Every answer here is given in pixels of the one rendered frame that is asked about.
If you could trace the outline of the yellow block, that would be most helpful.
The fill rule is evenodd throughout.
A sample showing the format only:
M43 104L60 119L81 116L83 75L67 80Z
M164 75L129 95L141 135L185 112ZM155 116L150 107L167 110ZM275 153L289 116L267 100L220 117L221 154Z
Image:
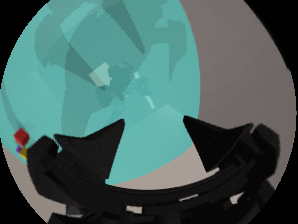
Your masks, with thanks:
M20 151L19 156L23 156L23 157L25 157L25 159L27 159L27 156L25 156L25 153L27 153L27 148L24 147L21 149L23 149L23 151Z

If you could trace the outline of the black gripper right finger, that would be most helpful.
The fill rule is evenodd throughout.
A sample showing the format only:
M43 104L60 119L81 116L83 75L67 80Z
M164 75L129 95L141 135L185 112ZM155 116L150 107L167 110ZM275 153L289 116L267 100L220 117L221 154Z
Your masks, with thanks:
M234 144L237 144L238 139L253 129L253 124L250 123L242 124L242 127L239 125L239 128L220 128L189 116L184 116L182 123L185 124L186 131L189 132L188 135L201 157L206 173L218 168L217 164L225 159L231 148L234 149Z

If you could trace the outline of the small purple block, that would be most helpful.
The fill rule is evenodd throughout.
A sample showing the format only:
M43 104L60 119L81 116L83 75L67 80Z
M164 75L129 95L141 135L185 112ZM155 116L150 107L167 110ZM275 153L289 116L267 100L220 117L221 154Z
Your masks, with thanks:
M23 151L23 149L21 149L21 145L20 145L20 147L17 147L17 149L15 149L15 151L19 152L19 153L20 153L20 151Z

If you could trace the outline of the red block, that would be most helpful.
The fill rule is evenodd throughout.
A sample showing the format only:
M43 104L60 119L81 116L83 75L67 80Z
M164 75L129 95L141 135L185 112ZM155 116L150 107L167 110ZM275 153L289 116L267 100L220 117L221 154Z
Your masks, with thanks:
M29 139L29 135L27 135L27 132L23 131L23 128L17 128L15 141L17 141L17 143L25 147L25 144L27 144L27 141L31 141L31 139Z

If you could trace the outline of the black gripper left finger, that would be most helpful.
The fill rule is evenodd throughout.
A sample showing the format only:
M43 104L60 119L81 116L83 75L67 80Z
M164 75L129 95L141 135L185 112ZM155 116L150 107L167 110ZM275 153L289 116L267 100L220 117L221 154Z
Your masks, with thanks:
M120 147L125 120L113 121L108 127L93 132L85 137L56 135L55 140L65 151L72 152L85 161L90 169L96 171L101 179L109 180L110 169L113 167L114 156Z

